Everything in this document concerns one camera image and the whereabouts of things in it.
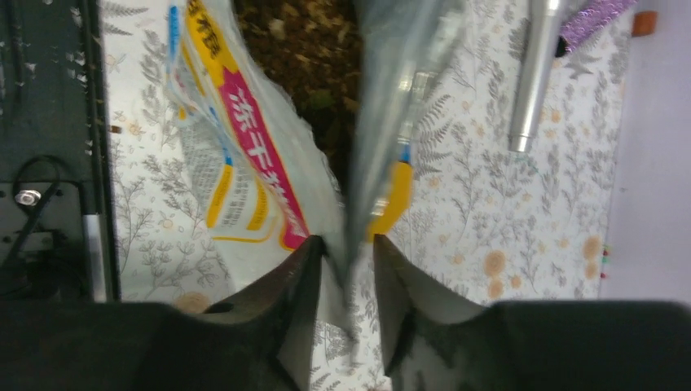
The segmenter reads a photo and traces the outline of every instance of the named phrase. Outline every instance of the dark soil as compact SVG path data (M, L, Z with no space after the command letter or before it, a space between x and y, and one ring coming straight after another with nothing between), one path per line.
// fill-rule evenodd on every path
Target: dark soil
M345 190L363 43L351 0L235 0L249 53L312 126Z

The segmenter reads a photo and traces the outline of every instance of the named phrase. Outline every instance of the plastic packaging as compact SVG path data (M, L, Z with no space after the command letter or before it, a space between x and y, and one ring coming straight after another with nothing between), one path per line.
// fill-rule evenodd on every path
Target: plastic packaging
M308 235L342 254L335 178L309 125L249 58L228 0L172 0L167 85L183 154L216 249L239 290ZM318 318L347 327L323 268Z
M465 3L354 0L365 53L346 205L348 255L339 279L349 278L366 236L388 231L408 206L414 126L429 87L463 36Z

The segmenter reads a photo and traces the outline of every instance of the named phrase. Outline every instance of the orange object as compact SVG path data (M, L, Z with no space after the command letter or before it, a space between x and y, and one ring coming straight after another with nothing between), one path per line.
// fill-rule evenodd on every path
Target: orange object
M658 23L658 13L655 11L643 11L633 17L632 37L644 37L655 32Z

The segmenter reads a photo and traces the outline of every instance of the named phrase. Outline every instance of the white tablecloth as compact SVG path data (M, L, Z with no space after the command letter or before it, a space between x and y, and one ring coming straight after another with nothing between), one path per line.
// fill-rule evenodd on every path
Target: white tablecloth
M123 299L220 300L233 270L207 235L161 84L167 2L101 3L109 119L124 130L111 136ZM512 155L527 2L469 5L467 39L418 128L413 204L390 237L477 303L597 297L632 13L555 60L533 150ZM316 390L385 387L366 263L360 273L363 365L341 374L342 335L320 324Z

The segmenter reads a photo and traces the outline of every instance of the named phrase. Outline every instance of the purple glitter object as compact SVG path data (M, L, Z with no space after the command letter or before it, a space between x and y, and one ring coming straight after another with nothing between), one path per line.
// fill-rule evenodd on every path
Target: purple glitter object
M591 0L588 5L561 26L561 44L566 53L576 50L581 43L604 28L638 0Z

